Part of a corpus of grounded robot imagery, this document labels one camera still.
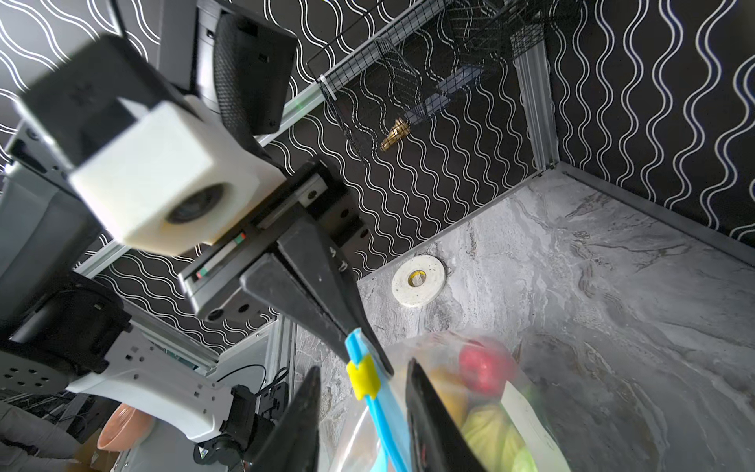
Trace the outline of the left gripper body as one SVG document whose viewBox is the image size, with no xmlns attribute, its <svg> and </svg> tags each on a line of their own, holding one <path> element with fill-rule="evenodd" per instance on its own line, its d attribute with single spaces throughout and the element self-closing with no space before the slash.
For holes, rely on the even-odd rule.
<svg viewBox="0 0 755 472">
<path fill-rule="evenodd" d="M 243 321 L 265 310 L 240 282 L 262 255 L 278 250 L 277 240 L 308 216 L 346 257 L 367 248 L 369 230 L 350 189 L 323 155 L 308 160 L 179 273 L 195 316 L 205 322 Z"/>
</svg>

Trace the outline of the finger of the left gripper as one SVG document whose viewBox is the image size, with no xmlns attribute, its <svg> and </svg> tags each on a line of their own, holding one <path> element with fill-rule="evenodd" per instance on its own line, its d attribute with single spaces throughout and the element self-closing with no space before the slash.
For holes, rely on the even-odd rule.
<svg viewBox="0 0 755 472">
<path fill-rule="evenodd" d="M 265 254 L 255 261 L 242 273 L 240 286 L 261 304 L 308 330 L 344 363 L 349 362 L 345 332 L 276 255 Z"/>
<path fill-rule="evenodd" d="M 383 369 L 392 376 L 394 369 L 368 321 L 352 267 L 324 228 L 310 216 L 303 216 L 278 239 L 278 247 L 319 306 L 324 327 L 310 332 L 347 361 L 346 338 L 359 328 L 377 351 Z"/>
</svg>

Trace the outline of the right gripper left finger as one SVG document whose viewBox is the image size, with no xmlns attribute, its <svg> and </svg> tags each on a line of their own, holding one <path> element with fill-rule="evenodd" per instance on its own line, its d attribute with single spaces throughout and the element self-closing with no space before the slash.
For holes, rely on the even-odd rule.
<svg viewBox="0 0 755 472">
<path fill-rule="evenodd" d="M 318 470 L 320 437 L 320 367 L 312 367 L 280 422 L 274 428 L 251 471 L 315 472 Z"/>
</svg>

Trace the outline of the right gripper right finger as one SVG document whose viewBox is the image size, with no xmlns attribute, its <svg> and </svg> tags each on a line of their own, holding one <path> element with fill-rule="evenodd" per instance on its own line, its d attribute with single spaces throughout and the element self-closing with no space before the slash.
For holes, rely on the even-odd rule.
<svg viewBox="0 0 755 472">
<path fill-rule="evenodd" d="M 412 471 L 485 471 L 415 358 L 407 367 L 405 399 Z"/>
</svg>

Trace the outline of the green cabbage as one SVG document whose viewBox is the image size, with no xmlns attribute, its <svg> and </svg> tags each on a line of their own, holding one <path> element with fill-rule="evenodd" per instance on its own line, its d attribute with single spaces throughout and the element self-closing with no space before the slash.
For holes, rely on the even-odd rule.
<svg viewBox="0 0 755 472">
<path fill-rule="evenodd" d="M 538 470 L 521 434 L 500 404 L 472 409 L 461 434 L 475 458 L 489 472 Z"/>
</svg>

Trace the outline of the clear zip top bag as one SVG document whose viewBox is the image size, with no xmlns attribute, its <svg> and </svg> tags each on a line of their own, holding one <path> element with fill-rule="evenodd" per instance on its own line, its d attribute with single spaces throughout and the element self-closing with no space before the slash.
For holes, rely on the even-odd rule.
<svg viewBox="0 0 755 472">
<path fill-rule="evenodd" d="M 345 347 L 354 397 L 331 470 L 569 470 L 542 395 L 497 340 L 445 330 L 381 351 L 354 330 Z"/>
</svg>

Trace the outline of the red tomato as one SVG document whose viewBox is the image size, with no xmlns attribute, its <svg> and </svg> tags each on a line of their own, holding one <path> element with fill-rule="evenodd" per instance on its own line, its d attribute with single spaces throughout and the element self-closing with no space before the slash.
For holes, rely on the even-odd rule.
<svg viewBox="0 0 755 472">
<path fill-rule="evenodd" d="M 516 377 L 518 366 L 502 348 L 472 341 L 458 356 L 461 379 L 471 391 L 486 397 L 501 398 L 505 386 Z"/>
</svg>

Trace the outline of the white daikon radish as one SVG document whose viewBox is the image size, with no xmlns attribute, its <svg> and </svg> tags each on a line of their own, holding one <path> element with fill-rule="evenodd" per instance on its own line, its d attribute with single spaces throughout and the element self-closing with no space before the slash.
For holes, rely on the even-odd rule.
<svg viewBox="0 0 755 472">
<path fill-rule="evenodd" d="M 523 452 L 515 456 L 513 471 L 570 471 L 558 443 L 511 382 L 505 385 L 501 405 L 524 442 Z"/>
</svg>

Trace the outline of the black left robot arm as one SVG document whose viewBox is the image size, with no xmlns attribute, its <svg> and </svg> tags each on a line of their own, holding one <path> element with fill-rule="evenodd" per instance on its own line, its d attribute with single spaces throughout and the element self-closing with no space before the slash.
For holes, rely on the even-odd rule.
<svg viewBox="0 0 755 472">
<path fill-rule="evenodd" d="M 258 307 L 350 360 L 375 342 L 342 245 L 364 229 L 322 159 L 286 176 L 257 136 L 279 128 L 297 37 L 221 2 L 217 106 L 182 94 L 118 29 L 37 78 L 18 101 L 43 147 L 17 155 L 1 197 L 1 379 L 17 391 L 121 401 L 181 431 L 197 463 L 317 465 L 320 376 L 283 418 L 257 397 L 179 366 L 131 322 L 122 299 L 73 271 L 100 231 L 172 257 L 210 251 L 181 283 L 204 319 Z"/>
</svg>

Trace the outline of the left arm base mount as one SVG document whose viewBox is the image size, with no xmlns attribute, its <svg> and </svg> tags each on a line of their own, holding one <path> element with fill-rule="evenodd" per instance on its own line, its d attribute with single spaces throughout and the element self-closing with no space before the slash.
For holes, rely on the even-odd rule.
<svg viewBox="0 0 755 472">
<path fill-rule="evenodd" d="M 285 380 L 289 372 L 289 367 L 280 368 L 256 393 L 236 385 L 231 390 L 229 418 L 221 423 L 218 437 L 194 445 L 194 462 L 219 463 L 229 471 L 247 471 L 288 406 L 290 387 Z"/>
</svg>

